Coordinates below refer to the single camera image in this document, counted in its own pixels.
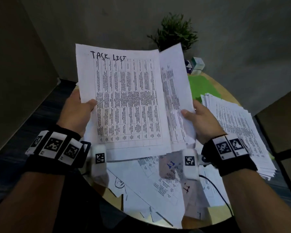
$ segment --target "forearm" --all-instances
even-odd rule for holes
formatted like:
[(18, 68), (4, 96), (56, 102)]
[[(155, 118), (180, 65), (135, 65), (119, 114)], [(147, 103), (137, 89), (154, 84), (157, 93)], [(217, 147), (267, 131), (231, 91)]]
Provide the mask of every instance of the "forearm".
[(241, 232), (291, 232), (291, 209), (255, 171), (223, 176)]
[(64, 180), (25, 172), (0, 204), (0, 232), (52, 232)]

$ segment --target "hand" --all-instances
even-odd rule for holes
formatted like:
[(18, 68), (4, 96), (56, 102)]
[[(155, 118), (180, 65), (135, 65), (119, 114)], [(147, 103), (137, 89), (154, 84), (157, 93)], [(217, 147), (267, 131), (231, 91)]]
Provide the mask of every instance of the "hand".
[(203, 106), (197, 100), (193, 100), (193, 106), (195, 113), (187, 110), (181, 110), (181, 113), (183, 117), (193, 123), (197, 140), (200, 143), (205, 144), (211, 138), (226, 134), (207, 107)]
[(57, 125), (79, 133), (83, 137), (86, 125), (91, 118), (91, 111), (96, 105), (97, 102), (94, 99), (81, 103), (79, 89), (74, 90), (65, 102)]

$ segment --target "green plant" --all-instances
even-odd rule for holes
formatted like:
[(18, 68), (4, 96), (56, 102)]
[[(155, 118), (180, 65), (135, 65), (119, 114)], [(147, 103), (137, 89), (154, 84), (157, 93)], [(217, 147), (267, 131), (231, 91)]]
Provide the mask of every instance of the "green plant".
[(181, 43), (182, 50), (188, 50), (191, 48), (191, 45), (197, 42), (197, 33), (193, 31), (191, 19), (188, 21), (182, 21), (183, 15), (177, 14), (172, 15), (169, 13), (168, 16), (165, 16), (162, 20), (163, 29), (157, 29), (157, 36), (147, 35), (148, 38), (151, 38), (159, 50), (165, 50), (177, 43)]

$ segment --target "person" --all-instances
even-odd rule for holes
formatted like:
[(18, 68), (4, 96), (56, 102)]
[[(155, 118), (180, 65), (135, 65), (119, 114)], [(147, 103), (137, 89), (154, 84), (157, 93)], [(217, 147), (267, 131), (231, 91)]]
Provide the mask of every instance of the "person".
[[(198, 141), (205, 144), (225, 135), (205, 106), (196, 100), (193, 105), (195, 113), (187, 110), (181, 113), (193, 123)], [(94, 99), (81, 103), (79, 91), (74, 90), (57, 125), (82, 137), (95, 106)], [(291, 232), (291, 209), (256, 171), (239, 169), (222, 179), (241, 232)], [(23, 173), (0, 204), (0, 232), (52, 232), (64, 180), (64, 175)]]

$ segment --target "white device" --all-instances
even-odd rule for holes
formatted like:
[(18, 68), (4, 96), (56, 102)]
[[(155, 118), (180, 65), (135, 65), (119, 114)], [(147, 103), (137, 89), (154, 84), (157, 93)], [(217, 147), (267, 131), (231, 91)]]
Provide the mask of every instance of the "white device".
[(91, 176), (97, 177), (107, 173), (107, 149), (103, 144), (97, 144), (93, 146), (91, 150), (92, 154), (92, 167)]
[(182, 150), (183, 175), (189, 180), (199, 180), (198, 158), (195, 149)]

